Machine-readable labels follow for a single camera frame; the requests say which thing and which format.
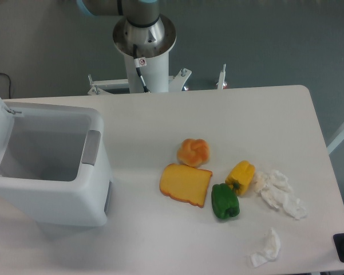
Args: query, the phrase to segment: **gray floor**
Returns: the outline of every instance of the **gray floor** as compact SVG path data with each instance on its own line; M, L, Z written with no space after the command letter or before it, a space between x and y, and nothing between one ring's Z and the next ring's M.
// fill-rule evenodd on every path
M72 0L0 3L0 72L14 97L85 95L88 73L126 77L119 18L85 17ZM177 29L170 73L192 70L191 89L214 88L227 63L230 88L307 86L326 141L344 121L344 1L161 0L161 10ZM0 77L3 98L6 85ZM344 201L344 142L331 161Z

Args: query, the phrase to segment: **metal bracket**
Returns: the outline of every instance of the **metal bracket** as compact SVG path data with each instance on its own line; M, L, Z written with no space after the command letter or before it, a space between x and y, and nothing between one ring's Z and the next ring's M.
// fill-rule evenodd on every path
M328 154L331 154L333 150L337 148L337 146L340 145L341 142L344 140L344 122L341 124L341 126L335 131L333 136L331 137L329 141L329 145L327 146Z
M185 91L184 84L191 76L192 71L186 68L183 68L179 74L174 77L174 79L169 83L169 91L170 92L177 92L177 91Z
M169 76L169 91L187 91L188 88L184 84L191 74L192 71L183 68L177 76ZM88 95L90 96L111 95L111 93L105 90L129 88L127 79L93 81L90 74L88 75L88 79L90 84Z

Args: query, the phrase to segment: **white table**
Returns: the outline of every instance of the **white table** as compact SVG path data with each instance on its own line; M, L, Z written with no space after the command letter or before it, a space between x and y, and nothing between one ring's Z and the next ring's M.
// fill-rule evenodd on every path
M344 270L332 239L344 206L305 87L169 94L54 97L16 101L95 108L115 181L101 228L40 225L0 198L0 274L285 274ZM203 209L159 191L164 167L185 138L202 138L213 171ZM252 190L239 218L218 221L211 188L247 159L288 176L309 211L295 221ZM248 255L270 227L282 250L257 269Z

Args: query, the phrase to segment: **white paper towel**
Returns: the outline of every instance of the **white paper towel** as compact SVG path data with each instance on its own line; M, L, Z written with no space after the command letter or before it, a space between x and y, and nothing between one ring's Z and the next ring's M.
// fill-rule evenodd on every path
M275 229L271 228L266 238L266 244L261 251L251 255L251 261L255 268L268 261L274 261L279 255L281 242Z
M269 174L257 171L253 182L255 182L255 192L261 194L271 207L275 209L282 207L295 219L302 219L307 215L303 202L293 194L294 190L289 185L288 178L280 171L273 170Z

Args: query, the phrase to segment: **pepper stem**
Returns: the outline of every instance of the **pepper stem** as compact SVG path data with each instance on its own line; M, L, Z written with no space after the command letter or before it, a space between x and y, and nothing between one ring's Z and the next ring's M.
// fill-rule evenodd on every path
M233 183L233 188L238 190L240 188L240 184L238 182Z

